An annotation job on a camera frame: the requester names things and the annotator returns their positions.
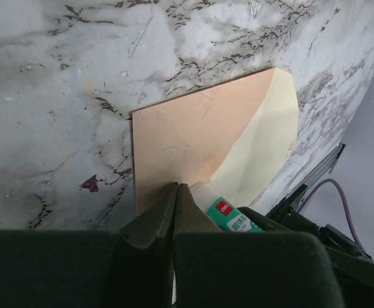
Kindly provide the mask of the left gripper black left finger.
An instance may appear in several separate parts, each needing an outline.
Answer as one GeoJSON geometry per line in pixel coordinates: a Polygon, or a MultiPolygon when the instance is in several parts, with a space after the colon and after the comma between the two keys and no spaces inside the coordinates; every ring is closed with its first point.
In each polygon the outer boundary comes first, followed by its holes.
{"type": "Polygon", "coordinates": [[[170,307],[178,188],[117,232],[0,230],[0,307],[170,307]]]}

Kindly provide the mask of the small green glue stick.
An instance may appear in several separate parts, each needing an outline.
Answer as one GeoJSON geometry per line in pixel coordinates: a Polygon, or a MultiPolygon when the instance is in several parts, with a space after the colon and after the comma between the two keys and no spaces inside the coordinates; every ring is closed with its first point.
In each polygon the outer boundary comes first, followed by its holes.
{"type": "Polygon", "coordinates": [[[191,187],[196,205],[219,228],[228,232],[262,232],[248,216],[227,199],[215,193],[209,184],[197,183],[191,187]]]}

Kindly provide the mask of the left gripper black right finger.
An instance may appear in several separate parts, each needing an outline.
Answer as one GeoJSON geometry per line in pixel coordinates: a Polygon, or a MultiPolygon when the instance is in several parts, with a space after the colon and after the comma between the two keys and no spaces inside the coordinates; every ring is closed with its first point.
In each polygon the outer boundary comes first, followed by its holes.
{"type": "Polygon", "coordinates": [[[323,245],[301,232],[228,232],[183,225],[174,239],[178,307],[342,307],[323,245]]]}

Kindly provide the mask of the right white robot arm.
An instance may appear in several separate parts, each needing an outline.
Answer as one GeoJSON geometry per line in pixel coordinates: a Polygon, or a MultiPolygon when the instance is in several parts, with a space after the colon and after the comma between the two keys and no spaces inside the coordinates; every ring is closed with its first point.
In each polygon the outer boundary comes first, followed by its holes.
{"type": "Polygon", "coordinates": [[[307,232],[316,236],[327,248],[335,269],[374,286],[374,261],[364,250],[338,229],[323,227],[297,213],[291,206],[275,207],[267,217],[289,230],[307,232]]]}

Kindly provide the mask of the pink tan envelope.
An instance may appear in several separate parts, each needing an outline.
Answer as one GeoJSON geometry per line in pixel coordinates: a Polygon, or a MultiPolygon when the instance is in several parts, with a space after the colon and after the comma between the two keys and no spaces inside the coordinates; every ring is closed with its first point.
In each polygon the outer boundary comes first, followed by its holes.
{"type": "Polygon", "coordinates": [[[174,182],[249,205],[288,160],[298,120],[293,77],[277,67],[134,111],[137,214],[174,182]]]}

